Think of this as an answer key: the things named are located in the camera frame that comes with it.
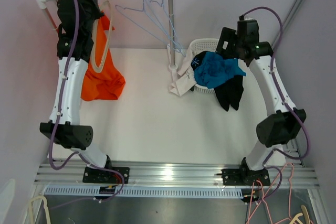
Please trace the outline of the blue t shirt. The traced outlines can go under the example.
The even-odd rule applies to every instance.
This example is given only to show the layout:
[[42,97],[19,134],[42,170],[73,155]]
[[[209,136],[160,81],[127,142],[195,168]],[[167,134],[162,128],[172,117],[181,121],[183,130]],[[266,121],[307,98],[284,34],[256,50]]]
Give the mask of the blue t shirt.
[[203,51],[192,60],[194,78],[198,85],[217,88],[234,76],[246,76],[237,59],[223,59],[215,52]]

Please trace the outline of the black t shirt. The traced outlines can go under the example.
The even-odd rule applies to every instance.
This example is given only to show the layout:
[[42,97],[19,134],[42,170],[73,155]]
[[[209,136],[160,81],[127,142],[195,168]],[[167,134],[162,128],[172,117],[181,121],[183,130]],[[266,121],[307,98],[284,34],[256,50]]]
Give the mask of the black t shirt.
[[213,88],[220,106],[228,111],[229,108],[239,109],[239,104],[243,95],[243,78],[244,76],[234,76],[224,84]]

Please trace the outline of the green white t shirt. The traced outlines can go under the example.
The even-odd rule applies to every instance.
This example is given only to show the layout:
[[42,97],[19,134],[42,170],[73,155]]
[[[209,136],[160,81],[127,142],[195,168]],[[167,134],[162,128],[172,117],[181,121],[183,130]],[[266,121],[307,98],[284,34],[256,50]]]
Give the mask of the green white t shirt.
[[171,71],[173,82],[169,85],[168,88],[170,93],[181,97],[196,85],[194,70],[191,67],[191,62],[193,59],[193,51],[191,47],[189,47],[186,51],[185,57],[183,57],[180,68],[174,68]]

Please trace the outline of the light blue wire hanger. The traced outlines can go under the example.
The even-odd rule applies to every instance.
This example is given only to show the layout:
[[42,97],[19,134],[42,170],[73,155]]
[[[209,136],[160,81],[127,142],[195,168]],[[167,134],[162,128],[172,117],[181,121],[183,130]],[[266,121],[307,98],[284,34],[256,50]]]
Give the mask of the light blue wire hanger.
[[[132,22],[133,24],[135,24],[136,26],[138,26],[139,28],[141,28],[142,30],[150,34],[152,37],[154,37],[155,39],[157,39],[158,41],[160,41],[161,43],[169,47],[169,40],[168,40],[167,35],[163,31],[161,31],[160,28],[158,27],[159,25],[158,21],[159,21],[161,25],[163,26],[163,29],[166,30],[167,33],[169,34],[169,21],[162,7],[159,5],[160,3],[161,3],[161,0],[160,1],[142,0],[140,9],[122,7],[120,5],[116,5],[115,9],[118,13],[120,13],[123,17],[128,19],[130,22]],[[168,11],[167,0],[164,0],[164,5],[165,5],[166,11]],[[127,13],[131,13],[131,12],[143,13],[165,35],[165,38],[163,39],[155,35],[151,31],[149,31],[148,29],[146,29],[145,27],[137,23],[134,19],[132,19],[130,16],[127,15]]]
[[173,58],[175,57],[175,53],[178,52],[180,53],[183,57],[186,55],[186,51],[183,48],[182,44],[179,42],[177,33],[175,31],[175,26],[174,26],[174,3],[173,0],[167,0],[167,6],[168,6],[168,11],[165,9],[164,5],[164,0],[161,0],[161,3],[159,4],[164,13],[166,14],[168,21],[169,21],[169,34],[167,33],[166,30],[163,29],[163,26],[159,21],[158,27],[160,28],[161,31],[163,31],[169,40],[169,49],[170,49],[170,56],[171,56],[171,62],[173,62]]

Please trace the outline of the orange t shirt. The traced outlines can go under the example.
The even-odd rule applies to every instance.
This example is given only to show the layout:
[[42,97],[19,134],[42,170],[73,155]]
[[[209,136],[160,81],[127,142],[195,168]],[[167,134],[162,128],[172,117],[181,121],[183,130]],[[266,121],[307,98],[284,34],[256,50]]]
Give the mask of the orange t shirt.
[[111,51],[107,51],[107,56],[100,73],[95,72],[93,63],[100,64],[104,49],[107,42],[106,32],[114,28],[110,26],[110,19],[103,16],[98,20],[96,41],[94,42],[95,59],[94,62],[90,61],[86,71],[82,90],[81,98],[84,101],[93,100],[117,100],[125,86],[125,79],[123,75],[114,66]]

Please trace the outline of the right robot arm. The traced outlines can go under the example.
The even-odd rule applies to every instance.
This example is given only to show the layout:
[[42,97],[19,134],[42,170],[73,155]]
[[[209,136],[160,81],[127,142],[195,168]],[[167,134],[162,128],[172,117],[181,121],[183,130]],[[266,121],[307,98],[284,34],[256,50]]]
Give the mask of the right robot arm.
[[268,161],[281,146],[296,138],[307,115],[297,109],[289,98],[276,69],[274,52],[269,42],[259,40],[259,25],[255,19],[240,16],[237,29],[222,29],[216,53],[224,59],[240,59],[250,69],[261,90],[267,117],[256,126],[258,138],[250,154],[236,169],[222,169],[225,186],[251,186],[260,180],[270,185],[266,169]]

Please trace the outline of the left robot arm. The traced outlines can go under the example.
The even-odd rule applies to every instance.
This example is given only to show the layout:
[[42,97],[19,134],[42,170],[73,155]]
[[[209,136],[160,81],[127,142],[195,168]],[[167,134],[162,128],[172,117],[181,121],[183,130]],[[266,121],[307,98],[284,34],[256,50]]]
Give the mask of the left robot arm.
[[102,183],[112,179],[110,159],[92,143],[93,128],[80,124],[81,91],[94,46],[94,22],[104,16],[97,0],[58,0],[58,84],[54,107],[40,132],[50,140],[49,153],[58,144],[78,154],[95,169]]

